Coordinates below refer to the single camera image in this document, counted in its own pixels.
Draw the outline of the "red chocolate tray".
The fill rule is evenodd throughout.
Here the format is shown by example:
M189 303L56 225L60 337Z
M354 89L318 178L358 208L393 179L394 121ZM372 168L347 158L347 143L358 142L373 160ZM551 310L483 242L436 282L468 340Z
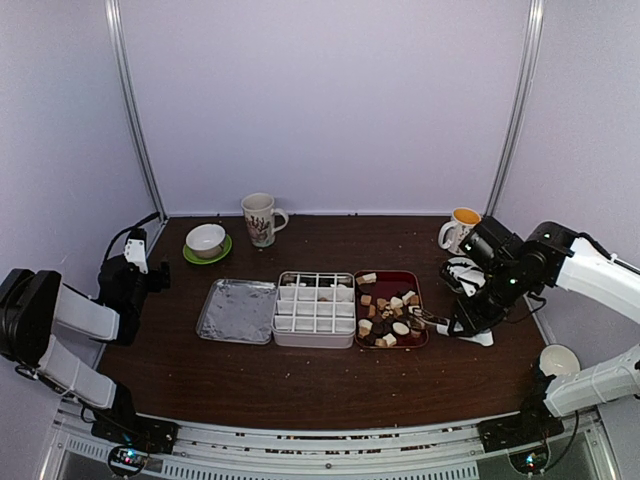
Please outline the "red chocolate tray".
M425 346L427 330L410 327L408 307L422 307L419 281L404 270L361 270L355 273L355 341L363 349L411 350ZM406 324L410 333L400 336L394 322Z

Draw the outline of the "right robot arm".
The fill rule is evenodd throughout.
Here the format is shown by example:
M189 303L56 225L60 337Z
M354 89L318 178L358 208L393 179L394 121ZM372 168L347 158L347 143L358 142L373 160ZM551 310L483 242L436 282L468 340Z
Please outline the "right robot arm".
M552 293L542 321L550 337L588 359L573 372L548 373L535 403L513 419L519 440L535 440L551 424L587 407L639 392L639 269L590 234L553 221L525 239L486 217L461 240L463 258L478 280L461 287L447 333L479 339L505 321L515 303Z

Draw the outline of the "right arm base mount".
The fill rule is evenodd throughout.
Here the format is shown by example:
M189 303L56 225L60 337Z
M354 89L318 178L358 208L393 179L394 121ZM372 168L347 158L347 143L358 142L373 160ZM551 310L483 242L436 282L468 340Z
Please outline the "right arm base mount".
M549 440L564 432L563 422L526 420L523 415L485 420L478 433L486 453L506 453L510 466L527 477L543 474L551 465Z

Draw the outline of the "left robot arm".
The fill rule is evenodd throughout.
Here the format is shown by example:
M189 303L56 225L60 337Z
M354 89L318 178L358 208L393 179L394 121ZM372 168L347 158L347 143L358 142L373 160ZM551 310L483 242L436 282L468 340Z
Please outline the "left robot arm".
M59 272L15 268L1 283L1 355L17 373L76 397L123 444L137 442L144 424L127 387L89 367L54 335L55 326L103 344L129 346L141 325L151 293L170 286L170 266L147 263L145 225L154 212L116 234L125 241L119 255L106 253L92 299L65 284Z

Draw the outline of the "lilac tin box with dividers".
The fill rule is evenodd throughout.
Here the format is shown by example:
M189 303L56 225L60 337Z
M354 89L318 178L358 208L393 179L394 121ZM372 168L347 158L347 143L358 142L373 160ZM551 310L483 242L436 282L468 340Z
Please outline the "lilac tin box with dividers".
M271 330L282 347L351 347L356 331L354 276L283 272L277 282Z

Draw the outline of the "white metal tongs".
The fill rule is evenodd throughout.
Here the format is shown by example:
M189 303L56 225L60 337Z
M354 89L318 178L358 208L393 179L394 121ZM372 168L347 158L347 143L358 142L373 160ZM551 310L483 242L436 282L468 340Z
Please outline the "white metal tongs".
M408 307L408 322L414 330L425 331L429 327L432 327L439 335L458 338L479 344L483 347L491 347L494 345L494 337L490 329L470 335L463 332L462 325L459 322L452 322L447 318L438 317L418 306Z

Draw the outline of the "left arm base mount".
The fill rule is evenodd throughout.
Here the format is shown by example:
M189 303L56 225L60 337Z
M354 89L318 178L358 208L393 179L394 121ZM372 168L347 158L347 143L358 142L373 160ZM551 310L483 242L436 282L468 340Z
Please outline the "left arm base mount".
M117 425L107 419L95 420L91 427L94 437L114 444L107 454L107 466L121 478L140 474L155 454L171 454L179 426L170 421L138 417L134 429Z

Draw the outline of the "lilac bunny tin lid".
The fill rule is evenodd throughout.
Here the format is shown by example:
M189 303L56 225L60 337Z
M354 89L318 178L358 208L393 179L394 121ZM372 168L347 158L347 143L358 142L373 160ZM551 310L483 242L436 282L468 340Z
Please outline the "lilac bunny tin lid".
M196 324L203 340L266 345L271 341L277 287L274 282L218 279Z

